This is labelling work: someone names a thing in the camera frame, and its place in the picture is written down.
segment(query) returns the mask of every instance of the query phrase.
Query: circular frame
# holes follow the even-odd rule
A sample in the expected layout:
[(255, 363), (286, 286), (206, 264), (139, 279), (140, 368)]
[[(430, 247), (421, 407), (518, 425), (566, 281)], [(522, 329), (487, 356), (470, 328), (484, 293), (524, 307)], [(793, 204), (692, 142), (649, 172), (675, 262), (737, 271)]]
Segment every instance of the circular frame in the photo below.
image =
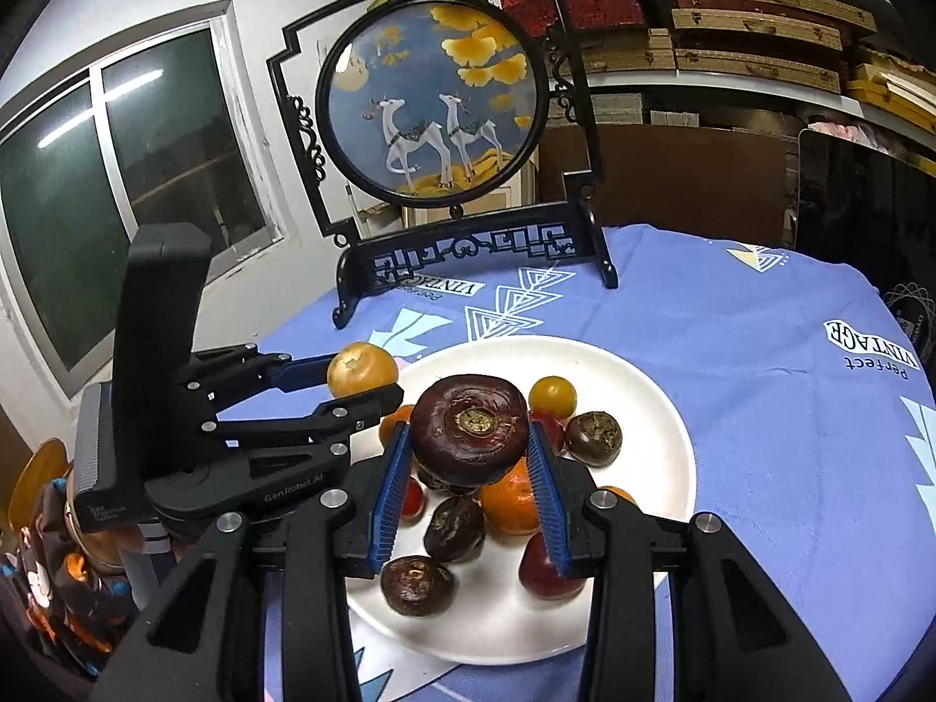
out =
[[(348, 156), (345, 155), (345, 152), (338, 144), (334, 129), (331, 127), (331, 115), (328, 112), (331, 80), (334, 77), (335, 67), (338, 65), (340, 55), (342, 55), (348, 45), (352, 44), (354, 39), (357, 39), (368, 27), (371, 27), (385, 15), (410, 5), (422, 4), (423, 2), (441, 2), (442, 4), (457, 4), (473, 8), (481, 13), (485, 13), (485, 15), (490, 16), (493, 20), (509, 29), (510, 32), (517, 37), (519, 45), (527, 55), (536, 88), (536, 107), (532, 123), (530, 124), (530, 133), (527, 134), (521, 148), (518, 149), (516, 155), (507, 163), (507, 166), (504, 166), (504, 169), (498, 172), (494, 177), (490, 177), (489, 180), (485, 180), (473, 189), (453, 192), (451, 195), (440, 195), (438, 197), (413, 197), (410, 195), (402, 195), (399, 192), (388, 190), (382, 184), (364, 175), (364, 172), (360, 171), (357, 166), (354, 166), (354, 163), (351, 163)], [(521, 166), (523, 166), (532, 155), (536, 145), (539, 143), (539, 138), (543, 134), (543, 130), (546, 128), (546, 117), (549, 116), (549, 79), (546, 75), (546, 63), (544, 63), (543, 60), (537, 60), (537, 57), (540, 57), (540, 50), (537, 49), (535, 42), (532, 41), (523, 27), (507, 15), (507, 13), (504, 13), (503, 10), (494, 7), (489, 2), (481, 0), (390, 0), (390, 2), (382, 7), (378, 7), (371, 10), (370, 13), (362, 15), (361, 18), (345, 29), (345, 32), (338, 38), (334, 46), (331, 47), (329, 55), (325, 58), (325, 63), (322, 66), (322, 71), (318, 76), (318, 82), (315, 86), (315, 120), (317, 121), (318, 133), (322, 145), (326, 152), (328, 152), (329, 157), (331, 157), (331, 161), (348, 181), (365, 191), (368, 195), (372, 195), (385, 203), (399, 205), (402, 208), (450, 208), (452, 205), (461, 205), (462, 203), (476, 200), (482, 195), (488, 194), (491, 190), (498, 188), (521, 169)]]

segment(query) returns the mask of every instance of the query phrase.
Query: deer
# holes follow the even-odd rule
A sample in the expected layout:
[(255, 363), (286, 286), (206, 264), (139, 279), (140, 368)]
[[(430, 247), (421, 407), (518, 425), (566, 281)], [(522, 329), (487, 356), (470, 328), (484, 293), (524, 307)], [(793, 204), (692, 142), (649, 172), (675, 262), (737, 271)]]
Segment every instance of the deer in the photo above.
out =
[(471, 181), (472, 177), (474, 177), (474, 166), (472, 166), (471, 158), (468, 156), (467, 147), (474, 141), (482, 138), (487, 140), (490, 146), (497, 150), (497, 170), (500, 171), (504, 167), (504, 149), (501, 147), (501, 143), (497, 141), (494, 122), (490, 119), (476, 119), (470, 124), (460, 123), (459, 107), (465, 111), (468, 116), (471, 116), (471, 111), (468, 110), (466, 101), (462, 100), (457, 92), (454, 95), (440, 94), (439, 100), (444, 102), (448, 108), (446, 131), (448, 132), (448, 138), (455, 144), (455, 147), (459, 149), (459, 154), (462, 157), (462, 164), (465, 169), (466, 180)]
[[(406, 105), (406, 100), (387, 100), (385, 96), (383, 100), (376, 102), (371, 98), (370, 111), (362, 113), (363, 119), (371, 121), (376, 116), (377, 108), (383, 110), (384, 139), (387, 140), (387, 147), (390, 148), (387, 153), (387, 171), (392, 174), (404, 174), (410, 192), (415, 194), (413, 178), (410, 175), (418, 169), (415, 166), (409, 166), (407, 158), (411, 152), (420, 149), (423, 144), (429, 144), (439, 154), (441, 161), (440, 185), (443, 189), (448, 189), (453, 182), (452, 154), (442, 138), (442, 127), (435, 121), (420, 121), (401, 132), (393, 123), (393, 114), (404, 105)], [(394, 163), (399, 163), (401, 168), (394, 168)]]

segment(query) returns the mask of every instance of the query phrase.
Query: blue tablecloth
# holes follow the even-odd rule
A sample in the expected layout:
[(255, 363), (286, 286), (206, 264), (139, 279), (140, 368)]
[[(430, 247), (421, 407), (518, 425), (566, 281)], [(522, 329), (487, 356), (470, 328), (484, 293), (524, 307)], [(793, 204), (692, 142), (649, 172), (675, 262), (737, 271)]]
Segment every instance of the blue tablecloth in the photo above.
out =
[[(936, 614), (936, 411), (909, 340), (850, 267), (647, 226), (607, 231), (607, 240), (616, 291), (588, 262), (479, 256), (363, 300), (344, 330), (331, 325), (332, 292), (261, 348), (314, 356), (365, 339), (412, 362), (467, 340), (540, 334), (627, 359), (682, 415), (696, 451), (696, 508), (722, 515), (750, 548), (853, 700), (876, 699)], [(305, 414), (327, 397), (267, 393), (231, 415)], [(278, 702), (275, 582), (270, 602), (267, 691)], [(666, 585), (657, 607), (657, 699), (669, 700)], [(576, 694), (580, 649), (527, 666), (453, 667), (360, 621), (354, 633), (365, 700)]]

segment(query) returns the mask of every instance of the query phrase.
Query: metal screw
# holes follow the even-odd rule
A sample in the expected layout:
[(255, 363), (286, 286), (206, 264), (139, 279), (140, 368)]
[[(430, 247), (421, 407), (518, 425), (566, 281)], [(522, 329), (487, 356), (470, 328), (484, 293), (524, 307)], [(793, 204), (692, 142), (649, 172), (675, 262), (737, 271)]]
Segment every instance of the metal screw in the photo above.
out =
[(611, 490), (596, 490), (591, 496), (588, 496), (591, 506), (598, 509), (610, 509), (618, 502), (618, 494)]
[(243, 523), (243, 518), (238, 512), (225, 512), (218, 518), (214, 525), (223, 532), (223, 534), (232, 534)]
[(722, 529), (722, 520), (711, 512), (703, 512), (696, 518), (696, 528), (704, 534), (717, 534)]
[(329, 488), (327, 491), (323, 491), (318, 499), (321, 501), (322, 506), (329, 509), (338, 509), (338, 507), (347, 504), (348, 495), (340, 488)]

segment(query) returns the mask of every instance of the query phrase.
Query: window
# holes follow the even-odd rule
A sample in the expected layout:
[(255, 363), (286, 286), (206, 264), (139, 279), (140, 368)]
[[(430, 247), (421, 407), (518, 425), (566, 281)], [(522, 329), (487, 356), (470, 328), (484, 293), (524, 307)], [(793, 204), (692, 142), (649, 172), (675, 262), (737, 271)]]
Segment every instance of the window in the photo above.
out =
[(69, 397), (111, 356), (139, 224), (193, 222), (212, 239), (209, 278), (273, 240), (224, 21), (109, 55), (0, 130), (0, 254)]

